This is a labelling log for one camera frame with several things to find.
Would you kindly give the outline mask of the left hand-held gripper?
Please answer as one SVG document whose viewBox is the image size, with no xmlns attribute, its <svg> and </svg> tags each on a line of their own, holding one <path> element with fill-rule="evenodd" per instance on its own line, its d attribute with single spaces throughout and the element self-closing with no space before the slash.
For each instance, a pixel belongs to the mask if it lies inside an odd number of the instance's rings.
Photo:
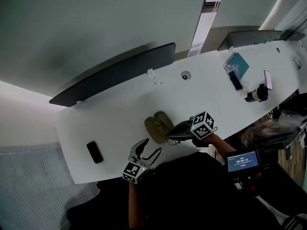
<svg viewBox="0 0 307 230">
<path fill-rule="evenodd" d="M 136 143 L 130 150 L 130 156 L 124 166 L 122 178 L 130 183 L 138 184 L 150 169 L 147 161 L 155 161 L 161 154 L 162 148 L 157 148 L 148 157 L 142 157 L 145 146 L 148 144 L 149 139 L 143 139 Z"/>
</svg>

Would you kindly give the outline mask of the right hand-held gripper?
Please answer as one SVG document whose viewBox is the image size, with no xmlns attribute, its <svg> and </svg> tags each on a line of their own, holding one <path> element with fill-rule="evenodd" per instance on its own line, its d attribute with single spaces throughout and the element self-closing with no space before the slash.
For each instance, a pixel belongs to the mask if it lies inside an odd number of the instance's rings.
<svg viewBox="0 0 307 230">
<path fill-rule="evenodd" d="M 205 148 L 209 144 L 202 140 L 211 135 L 213 130 L 214 119 L 207 111 L 203 111 L 176 125 L 169 132 L 168 139 L 174 141 L 191 140 L 197 148 Z"/>
</svg>

